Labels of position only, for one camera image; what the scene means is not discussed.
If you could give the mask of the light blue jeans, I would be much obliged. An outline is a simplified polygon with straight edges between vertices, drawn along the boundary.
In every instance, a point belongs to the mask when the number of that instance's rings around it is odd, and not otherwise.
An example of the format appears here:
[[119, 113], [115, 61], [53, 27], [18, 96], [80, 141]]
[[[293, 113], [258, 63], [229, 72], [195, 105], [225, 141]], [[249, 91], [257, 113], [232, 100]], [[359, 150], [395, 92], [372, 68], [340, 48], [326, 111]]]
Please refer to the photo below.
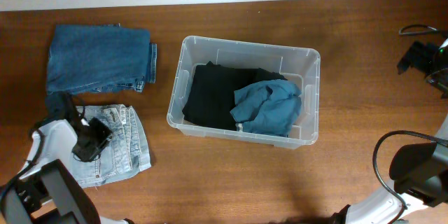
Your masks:
[[143, 125], [132, 106], [112, 104], [82, 106], [87, 120], [96, 118], [111, 131], [105, 149], [92, 162], [71, 156], [69, 172], [82, 188], [102, 186], [130, 179], [151, 167], [148, 141]]

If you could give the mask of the large black garment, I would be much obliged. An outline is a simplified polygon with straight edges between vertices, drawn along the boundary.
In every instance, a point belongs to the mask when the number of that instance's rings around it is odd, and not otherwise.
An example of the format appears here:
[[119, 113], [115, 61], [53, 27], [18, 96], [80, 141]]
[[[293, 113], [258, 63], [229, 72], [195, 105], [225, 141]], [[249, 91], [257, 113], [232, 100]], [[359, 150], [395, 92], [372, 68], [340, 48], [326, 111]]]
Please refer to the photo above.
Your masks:
[[236, 130], [230, 111], [235, 107], [234, 91], [253, 83], [257, 69], [235, 69], [208, 62], [195, 68], [184, 119], [194, 125]]

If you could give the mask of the small dark garment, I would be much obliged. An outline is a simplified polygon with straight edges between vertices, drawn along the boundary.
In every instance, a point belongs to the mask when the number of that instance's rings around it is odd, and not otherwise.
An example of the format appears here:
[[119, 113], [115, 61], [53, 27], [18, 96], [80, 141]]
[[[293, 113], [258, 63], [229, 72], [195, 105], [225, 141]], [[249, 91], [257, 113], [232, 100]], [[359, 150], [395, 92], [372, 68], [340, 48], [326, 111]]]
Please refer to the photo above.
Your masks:
[[253, 77], [253, 82], [257, 83], [260, 81], [272, 81], [272, 80], [284, 80], [286, 81], [286, 78], [281, 75], [280, 73], [267, 71], [265, 69], [257, 69], [255, 76]]

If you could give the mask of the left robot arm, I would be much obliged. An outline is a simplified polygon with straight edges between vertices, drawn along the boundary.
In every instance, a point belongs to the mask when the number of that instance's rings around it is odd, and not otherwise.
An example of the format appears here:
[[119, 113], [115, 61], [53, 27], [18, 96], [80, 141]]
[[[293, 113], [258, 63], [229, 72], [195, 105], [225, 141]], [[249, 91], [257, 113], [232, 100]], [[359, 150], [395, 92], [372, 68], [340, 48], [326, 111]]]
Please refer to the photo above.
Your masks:
[[97, 118], [85, 119], [71, 94], [45, 98], [48, 116], [29, 131], [33, 141], [24, 167], [1, 187], [6, 223], [117, 224], [98, 214], [70, 173], [71, 158], [91, 162], [100, 156], [112, 131]]

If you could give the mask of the blue shirt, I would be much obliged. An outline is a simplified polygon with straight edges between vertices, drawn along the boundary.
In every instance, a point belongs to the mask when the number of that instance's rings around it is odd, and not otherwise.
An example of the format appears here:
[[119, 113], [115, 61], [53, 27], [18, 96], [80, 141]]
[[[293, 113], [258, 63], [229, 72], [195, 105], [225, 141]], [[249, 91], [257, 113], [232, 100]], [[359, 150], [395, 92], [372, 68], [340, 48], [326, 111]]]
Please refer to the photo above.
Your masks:
[[287, 137], [300, 115], [300, 88], [289, 80], [264, 80], [234, 91], [230, 111], [240, 132]]

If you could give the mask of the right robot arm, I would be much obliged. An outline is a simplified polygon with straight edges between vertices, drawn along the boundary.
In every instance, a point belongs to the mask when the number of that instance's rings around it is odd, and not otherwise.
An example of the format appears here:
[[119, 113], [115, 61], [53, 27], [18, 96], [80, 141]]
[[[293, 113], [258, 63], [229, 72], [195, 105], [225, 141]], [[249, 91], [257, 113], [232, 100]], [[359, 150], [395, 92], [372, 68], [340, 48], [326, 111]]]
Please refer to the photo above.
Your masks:
[[[414, 42], [399, 61], [398, 73], [414, 67], [425, 73], [425, 81], [442, 91], [447, 98], [447, 42], [440, 47]], [[389, 168], [389, 181], [378, 170], [377, 155], [382, 143], [393, 136], [416, 137], [424, 143], [408, 144], [394, 155]], [[409, 130], [396, 130], [383, 135], [374, 147], [372, 166], [381, 187], [367, 199], [345, 206], [329, 222], [403, 223], [403, 217], [428, 207], [447, 203], [447, 121], [434, 136]]]

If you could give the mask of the clear plastic storage bin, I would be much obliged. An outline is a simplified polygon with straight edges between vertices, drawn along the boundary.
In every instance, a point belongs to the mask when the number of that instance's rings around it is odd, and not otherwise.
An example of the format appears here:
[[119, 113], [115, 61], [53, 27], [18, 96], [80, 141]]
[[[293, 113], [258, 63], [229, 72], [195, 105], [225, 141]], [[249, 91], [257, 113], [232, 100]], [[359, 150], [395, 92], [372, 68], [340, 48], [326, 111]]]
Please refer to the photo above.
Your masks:
[[[274, 71], [294, 82], [302, 92], [302, 105], [290, 134], [287, 137], [253, 134], [201, 127], [185, 120], [182, 110], [190, 94], [195, 68], [208, 62], [230, 68]], [[289, 149], [312, 145], [319, 136], [320, 69], [321, 56], [313, 48], [187, 36], [181, 45], [167, 122], [188, 136], [216, 137]]]

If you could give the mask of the dark blue jeans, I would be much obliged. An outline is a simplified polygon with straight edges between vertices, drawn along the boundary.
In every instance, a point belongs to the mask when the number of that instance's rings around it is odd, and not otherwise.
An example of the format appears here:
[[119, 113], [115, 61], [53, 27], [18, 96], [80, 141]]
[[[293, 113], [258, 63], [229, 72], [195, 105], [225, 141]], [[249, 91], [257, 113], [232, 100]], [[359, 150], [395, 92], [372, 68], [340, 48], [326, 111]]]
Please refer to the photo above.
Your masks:
[[142, 92], [156, 81], [157, 59], [146, 29], [59, 24], [48, 51], [46, 92]]

